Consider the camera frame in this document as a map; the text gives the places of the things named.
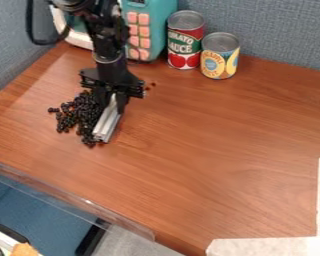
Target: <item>wooden tabletop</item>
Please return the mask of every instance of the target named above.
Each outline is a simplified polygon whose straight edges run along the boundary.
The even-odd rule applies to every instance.
[[[0,92],[3,166],[187,255],[215,238],[315,234],[319,71],[246,56],[223,81],[130,66],[148,97],[132,99],[111,144],[89,149],[58,134],[47,108],[82,91],[78,71],[92,66],[89,51],[61,44]]]

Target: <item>teal toy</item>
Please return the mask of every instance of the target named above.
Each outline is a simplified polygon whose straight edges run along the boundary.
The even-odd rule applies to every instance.
[[[158,58],[167,43],[167,18],[177,9],[177,0],[122,0],[131,34],[129,59],[150,62]]]

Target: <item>blue floor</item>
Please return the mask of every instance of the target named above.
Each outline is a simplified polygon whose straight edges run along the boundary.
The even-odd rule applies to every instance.
[[[0,224],[44,256],[73,256],[91,224],[0,183]]]

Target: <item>pink button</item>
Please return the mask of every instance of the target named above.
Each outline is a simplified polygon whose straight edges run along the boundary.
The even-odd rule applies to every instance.
[[[149,25],[149,15],[146,13],[140,13],[139,14],[139,24],[140,25]]]
[[[132,45],[138,47],[139,44],[140,44],[140,39],[139,39],[138,36],[131,36],[130,39],[129,39],[129,42],[130,42]]]
[[[150,48],[150,43],[151,43],[151,41],[148,38],[142,38],[141,39],[141,47],[142,48],[149,49]]]
[[[130,34],[132,36],[137,36],[139,32],[139,27],[137,25],[129,25],[129,27],[130,27]]]
[[[140,54],[137,50],[135,49],[130,49],[129,50],[129,58],[138,60],[140,58]]]
[[[137,23],[137,13],[136,12],[128,12],[127,19],[129,23]]]
[[[140,27],[140,35],[143,37],[149,37],[150,36],[149,27]]]
[[[149,51],[147,51],[145,49],[140,49],[140,54],[141,54],[141,60],[148,60]]]

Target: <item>tin can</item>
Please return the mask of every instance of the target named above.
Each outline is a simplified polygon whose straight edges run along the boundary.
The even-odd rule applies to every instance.
[[[179,11],[168,18],[168,63],[178,69],[199,66],[204,37],[204,17],[195,11]]]
[[[202,41],[201,71],[212,79],[232,77],[237,70],[240,43],[236,36],[224,32],[207,35]]]

